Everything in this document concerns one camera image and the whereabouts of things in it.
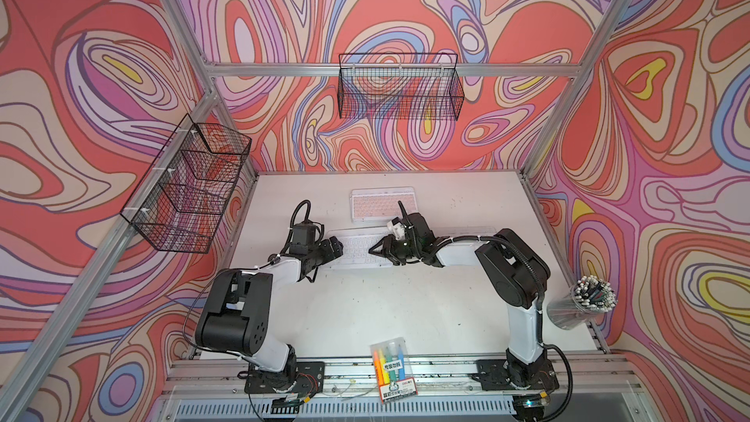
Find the yellow key keyboard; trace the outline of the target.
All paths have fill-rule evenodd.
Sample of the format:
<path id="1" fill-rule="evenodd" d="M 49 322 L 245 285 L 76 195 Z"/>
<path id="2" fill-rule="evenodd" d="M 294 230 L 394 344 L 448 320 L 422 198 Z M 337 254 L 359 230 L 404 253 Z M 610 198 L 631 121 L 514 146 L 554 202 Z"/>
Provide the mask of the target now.
<path id="1" fill-rule="evenodd" d="M 477 241 L 484 236 L 493 236 L 497 233 L 493 227 L 451 227 L 439 230 L 439 236 L 449 236 L 450 238 L 469 238 L 470 241 Z"/>

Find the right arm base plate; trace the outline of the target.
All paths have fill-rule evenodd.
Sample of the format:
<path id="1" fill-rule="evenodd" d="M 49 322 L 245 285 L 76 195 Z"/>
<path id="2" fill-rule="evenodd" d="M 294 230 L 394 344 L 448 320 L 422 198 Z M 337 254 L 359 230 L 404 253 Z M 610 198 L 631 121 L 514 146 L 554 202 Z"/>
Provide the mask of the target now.
<path id="1" fill-rule="evenodd" d="M 483 391 L 553 393 L 560 388 L 557 373 L 544 355 L 529 365 L 516 359 L 479 359 L 477 371 L 470 378 Z"/>

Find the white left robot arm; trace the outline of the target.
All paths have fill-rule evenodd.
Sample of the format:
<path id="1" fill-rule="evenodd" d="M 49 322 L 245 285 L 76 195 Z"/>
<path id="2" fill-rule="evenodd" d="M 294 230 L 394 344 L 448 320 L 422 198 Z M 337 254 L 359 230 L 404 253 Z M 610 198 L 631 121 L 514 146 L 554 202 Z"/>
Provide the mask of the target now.
<path id="1" fill-rule="evenodd" d="M 271 294 L 304 279 L 312 283 L 319 267 L 343 256 L 342 242 L 323 234 L 324 226 L 304 221 L 290 228 L 267 264 L 218 273 L 195 328 L 197 348 L 240 357 L 261 371 L 286 371 L 294 350 L 270 334 Z"/>

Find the white key keyboard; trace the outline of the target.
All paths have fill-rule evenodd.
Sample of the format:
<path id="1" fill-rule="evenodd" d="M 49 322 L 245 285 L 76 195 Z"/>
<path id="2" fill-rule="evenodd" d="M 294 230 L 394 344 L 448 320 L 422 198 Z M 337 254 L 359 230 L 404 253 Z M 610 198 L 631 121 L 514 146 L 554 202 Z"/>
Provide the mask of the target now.
<path id="1" fill-rule="evenodd" d="M 329 235 L 343 244 L 343 255 L 323 265 L 322 269 L 345 271 L 392 267 L 393 263 L 388 259 L 369 253 L 369 249 L 388 234 L 386 227 L 332 231 Z"/>

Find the pink keyboard row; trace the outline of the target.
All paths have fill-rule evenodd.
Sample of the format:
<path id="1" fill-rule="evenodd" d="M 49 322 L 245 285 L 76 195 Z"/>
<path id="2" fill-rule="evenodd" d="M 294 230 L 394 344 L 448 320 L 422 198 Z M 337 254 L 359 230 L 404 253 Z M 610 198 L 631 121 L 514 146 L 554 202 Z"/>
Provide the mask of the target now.
<path id="1" fill-rule="evenodd" d="M 354 222 L 380 222 L 402 216 L 398 204 L 406 213 L 416 212 L 418 202 L 411 187 L 357 189 L 350 193 L 351 217 Z"/>

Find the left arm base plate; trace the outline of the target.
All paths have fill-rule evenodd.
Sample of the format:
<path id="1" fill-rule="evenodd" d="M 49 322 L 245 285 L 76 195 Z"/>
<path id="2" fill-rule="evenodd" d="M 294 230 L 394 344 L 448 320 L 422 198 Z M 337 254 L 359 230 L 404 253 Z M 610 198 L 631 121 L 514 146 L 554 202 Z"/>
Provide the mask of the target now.
<path id="1" fill-rule="evenodd" d="M 281 372 L 260 370 L 255 365 L 240 371 L 237 377 L 244 382 L 248 395 L 293 395 L 312 397 L 324 388 L 324 361 L 289 363 Z"/>

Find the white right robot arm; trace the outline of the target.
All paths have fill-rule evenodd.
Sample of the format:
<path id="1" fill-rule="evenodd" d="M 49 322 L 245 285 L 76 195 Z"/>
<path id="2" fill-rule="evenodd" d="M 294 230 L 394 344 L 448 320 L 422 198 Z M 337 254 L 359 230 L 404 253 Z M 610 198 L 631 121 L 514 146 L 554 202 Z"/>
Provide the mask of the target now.
<path id="1" fill-rule="evenodd" d="M 436 236 L 419 213 L 394 218 L 388 224 L 388 231 L 368 253 L 395 266 L 422 263 L 439 269 L 482 268 L 508 307 L 509 369 L 529 378 L 547 363 L 549 347 L 543 339 L 543 303 L 551 270 L 515 231 L 506 228 L 492 236 Z"/>

